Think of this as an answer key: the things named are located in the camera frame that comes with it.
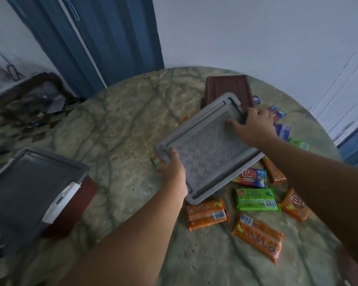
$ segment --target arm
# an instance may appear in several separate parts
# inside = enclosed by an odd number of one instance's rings
[[[163,187],[83,257],[61,285],[153,285],[187,195],[186,172],[173,149],[160,165]]]
[[[267,110],[250,108],[246,125],[228,120],[261,150],[358,262],[358,168],[299,149],[278,138]]]

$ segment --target round table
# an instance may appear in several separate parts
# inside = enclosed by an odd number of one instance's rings
[[[16,280],[23,285],[45,279],[56,283],[79,257],[142,207],[161,186],[150,161],[154,144],[185,115],[200,110],[207,76],[234,74],[238,73],[182,67],[135,76],[82,103],[35,143],[89,165],[100,190],[67,239],[41,239],[10,261]],[[276,105],[287,113],[280,123],[292,126],[291,137],[308,143],[315,153],[340,160],[325,130],[297,101],[253,77],[249,82],[260,106]],[[236,210],[230,184],[216,193],[231,214],[229,222],[190,232],[183,213],[179,215],[158,285],[336,284],[339,242],[314,214],[304,223],[283,212],[252,214],[285,236],[276,266],[232,235]],[[285,191],[285,186],[276,187],[277,196]]]

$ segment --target corrugated door panel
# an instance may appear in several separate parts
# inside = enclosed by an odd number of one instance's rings
[[[164,68],[152,0],[71,2],[79,21],[69,13],[108,85]]]
[[[104,88],[57,0],[8,0],[77,95]]]

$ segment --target hand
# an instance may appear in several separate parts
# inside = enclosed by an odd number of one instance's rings
[[[188,193],[186,170],[174,148],[171,149],[171,162],[158,165],[157,172],[161,173],[163,176],[163,186],[178,187],[179,191],[183,194],[183,199],[186,197]]]
[[[273,116],[267,109],[260,110],[248,108],[248,118],[245,125],[239,124],[234,119],[228,119],[226,123],[233,126],[234,132],[243,143],[262,151],[262,147],[271,138],[277,138],[276,129],[273,126]]]

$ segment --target wall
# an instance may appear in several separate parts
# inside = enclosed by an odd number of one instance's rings
[[[60,75],[30,30],[6,0],[0,0],[0,52],[19,57]],[[65,81],[64,85],[71,91]]]
[[[310,110],[337,142],[358,126],[358,0],[153,3],[166,68],[260,78]]]

